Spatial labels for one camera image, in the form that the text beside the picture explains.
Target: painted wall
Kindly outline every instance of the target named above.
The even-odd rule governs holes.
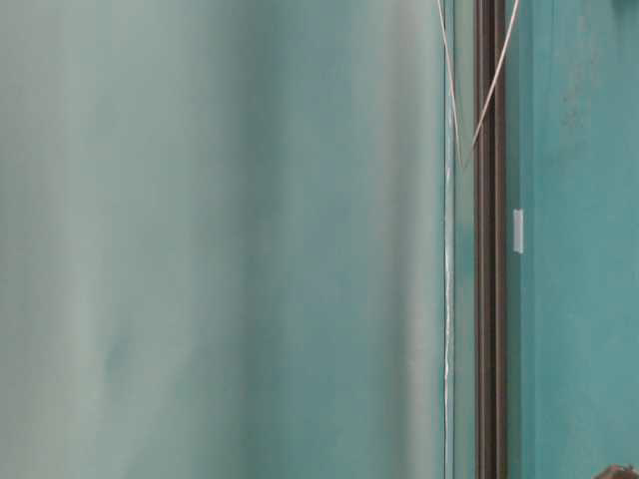
[[[437,21],[0,1],[0,477],[442,477]]]
[[[638,459],[639,3],[523,3],[508,67],[526,227],[510,257],[511,471],[591,477]]]

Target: scratched paint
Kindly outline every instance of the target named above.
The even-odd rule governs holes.
[[[639,4],[524,2],[508,67],[511,477],[637,462]]]

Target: dark metal frame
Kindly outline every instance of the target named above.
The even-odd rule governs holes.
[[[504,39],[504,0],[475,0],[475,112]],[[505,80],[502,73],[475,150],[477,479],[505,479]]]

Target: blurred teal surface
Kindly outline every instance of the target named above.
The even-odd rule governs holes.
[[[639,3],[523,4],[507,70],[526,221],[509,266],[511,477],[585,478],[639,457]]]
[[[455,171],[454,468],[455,479],[475,476],[474,311],[474,0],[454,1],[455,93],[461,153]]]
[[[0,477],[442,476],[437,28],[0,1]]]

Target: teal wall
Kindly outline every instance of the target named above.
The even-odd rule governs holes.
[[[0,37],[0,477],[442,477],[432,2],[1,0]]]
[[[509,197],[526,218],[509,266],[511,471],[591,477],[638,458],[639,4],[523,3],[508,65]]]

